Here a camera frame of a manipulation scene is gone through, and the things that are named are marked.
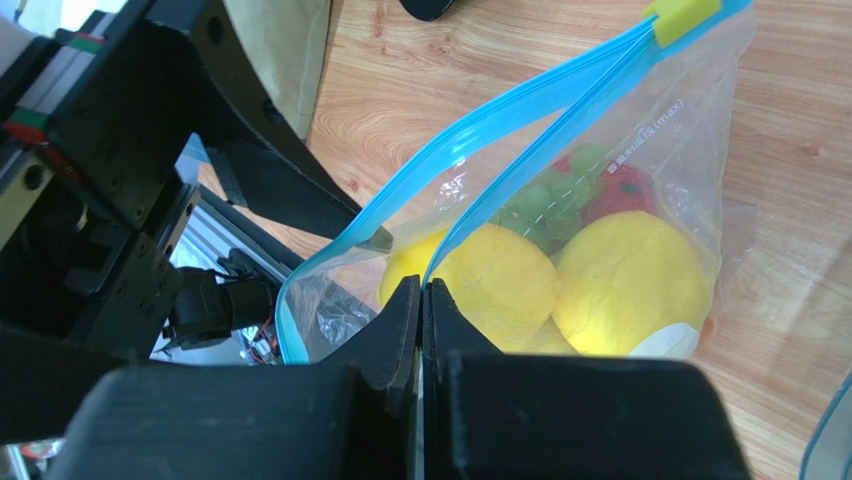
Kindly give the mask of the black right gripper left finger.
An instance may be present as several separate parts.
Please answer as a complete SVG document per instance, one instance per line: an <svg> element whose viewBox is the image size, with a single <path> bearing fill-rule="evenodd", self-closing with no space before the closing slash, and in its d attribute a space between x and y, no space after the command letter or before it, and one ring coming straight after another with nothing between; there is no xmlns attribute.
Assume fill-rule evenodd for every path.
<svg viewBox="0 0 852 480"><path fill-rule="evenodd" d="M421 287L314 365L132 366L85 397L52 479L411 479Z"/></svg>

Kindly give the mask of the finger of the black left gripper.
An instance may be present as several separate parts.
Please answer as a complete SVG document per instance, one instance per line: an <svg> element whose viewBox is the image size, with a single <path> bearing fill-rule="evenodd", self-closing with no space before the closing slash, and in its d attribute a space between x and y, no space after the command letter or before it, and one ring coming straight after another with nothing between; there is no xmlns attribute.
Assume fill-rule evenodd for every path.
<svg viewBox="0 0 852 480"><path fill-rule="evenodd" d="M178 111L227 199L333 239L361 208L276 109L221 1L155 1L146 15L176 82Z"/></svg>

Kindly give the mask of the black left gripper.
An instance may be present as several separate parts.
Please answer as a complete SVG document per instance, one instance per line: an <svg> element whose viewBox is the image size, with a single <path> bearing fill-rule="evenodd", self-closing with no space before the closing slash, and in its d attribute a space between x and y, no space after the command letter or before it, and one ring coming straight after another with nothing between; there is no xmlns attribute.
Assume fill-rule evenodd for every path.
<svg viewBox="0 0 852 480"><path fill-rule="evenodd" d="M198 200L147 1L75 32L1 32L1 321L120 358L153 351Z"/></svg>

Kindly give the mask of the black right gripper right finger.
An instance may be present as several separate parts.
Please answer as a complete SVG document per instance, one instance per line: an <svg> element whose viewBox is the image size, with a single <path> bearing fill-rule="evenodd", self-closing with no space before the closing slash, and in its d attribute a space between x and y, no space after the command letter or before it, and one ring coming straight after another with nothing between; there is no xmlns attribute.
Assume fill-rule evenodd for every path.
<svg viewBox="0 0 852 480"><path fill-rule="evenodd" d="M429 479L746 479L722 402L678 361L511 355L423 293Z"/></svg>

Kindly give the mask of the yellow lemon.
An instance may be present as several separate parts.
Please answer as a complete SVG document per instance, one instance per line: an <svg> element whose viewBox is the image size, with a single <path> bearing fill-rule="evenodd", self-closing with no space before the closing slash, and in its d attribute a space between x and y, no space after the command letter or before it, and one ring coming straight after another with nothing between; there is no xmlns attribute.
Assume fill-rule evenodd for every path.
<svg viewBox="0 0 852 480"><path fill-rule="evenodd" d="M447 255L431 278L443 280L463 316L494 345L535 333L561 290L554 265L537 246L490 223Z"/></svg>

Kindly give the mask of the yellow pear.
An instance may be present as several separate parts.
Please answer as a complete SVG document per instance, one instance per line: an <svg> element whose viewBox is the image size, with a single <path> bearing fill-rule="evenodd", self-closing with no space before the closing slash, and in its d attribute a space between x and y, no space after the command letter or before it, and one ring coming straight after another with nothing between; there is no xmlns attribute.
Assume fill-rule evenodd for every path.
<svg viewBox="0 0 852 480"><path fill-rule="evenodd" d="M580 354L682 360L710 313L716 268L687 235L644 211L604 216L565 247L552 318Z"/></svg>

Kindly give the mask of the green grape bunch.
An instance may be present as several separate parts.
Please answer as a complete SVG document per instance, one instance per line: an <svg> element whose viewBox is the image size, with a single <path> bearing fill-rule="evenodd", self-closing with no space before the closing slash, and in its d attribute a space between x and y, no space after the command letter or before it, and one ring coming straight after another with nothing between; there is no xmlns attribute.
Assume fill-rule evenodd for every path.
<svg viewBox="0 0 852 480"><path fill-rule="evenodd" d="M596 144L581 143L565 156L577 154L606 157L607 150ZM561 217L556 212L555 203L543 182L546 169L512 196L490 222L521 235L546 256L552 257L579 233L582 226L576 216Z"/></svg>

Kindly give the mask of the clear zip top bag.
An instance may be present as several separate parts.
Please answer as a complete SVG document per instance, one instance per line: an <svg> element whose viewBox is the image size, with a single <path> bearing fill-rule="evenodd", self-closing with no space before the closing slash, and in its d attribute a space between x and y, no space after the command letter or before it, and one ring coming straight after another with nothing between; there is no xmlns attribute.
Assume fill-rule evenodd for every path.
<svg viewBox="0 0 852 480"><path fill-rule="evenodd" d="M504 352L689 357L713 331L722 179L749 1L656 1L615 38L416 153L278 295L319 361L406 277L442 281Z"/></svg>

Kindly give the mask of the red tomato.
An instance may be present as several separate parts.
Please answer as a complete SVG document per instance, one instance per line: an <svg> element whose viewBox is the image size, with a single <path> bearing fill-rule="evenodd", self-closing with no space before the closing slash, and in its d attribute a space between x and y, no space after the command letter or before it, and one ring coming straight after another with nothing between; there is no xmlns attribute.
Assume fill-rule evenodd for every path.
<svg viewBox="0 0 852 480"><path fill-rule="evenodd" d="M561 217L585 226L622 212L655 214L652 182L640 170L598 155L565 156L544 171L544 185Z"/></svg>

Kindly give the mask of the beige bumpy fruit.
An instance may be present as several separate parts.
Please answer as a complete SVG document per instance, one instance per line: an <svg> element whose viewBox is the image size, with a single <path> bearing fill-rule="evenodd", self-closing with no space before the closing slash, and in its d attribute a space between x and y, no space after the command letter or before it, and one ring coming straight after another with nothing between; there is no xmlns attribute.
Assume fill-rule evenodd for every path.
<svg viewBox="0 0 852 480"><path fill-rule="evenodd" d="M564 338L549 317L532 335L497 340L495 345L504 353L529 355L578 356L577 350Z"/></svg>

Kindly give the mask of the orange fruit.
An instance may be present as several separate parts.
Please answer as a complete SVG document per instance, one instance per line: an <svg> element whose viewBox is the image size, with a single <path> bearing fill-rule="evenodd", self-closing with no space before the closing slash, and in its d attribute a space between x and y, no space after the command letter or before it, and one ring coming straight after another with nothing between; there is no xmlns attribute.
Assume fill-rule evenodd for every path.
<svg viewBox="0 0 852 480"><path fill-rule="evenodd" d="M699 340L698 340L698 346L701 347L702 345L704 345L712 337L714 332L715 332L715 321L712 317L708 316L705 319L705 321L702 325L702 329L700 331L700 336L699 336Z"/></svg>

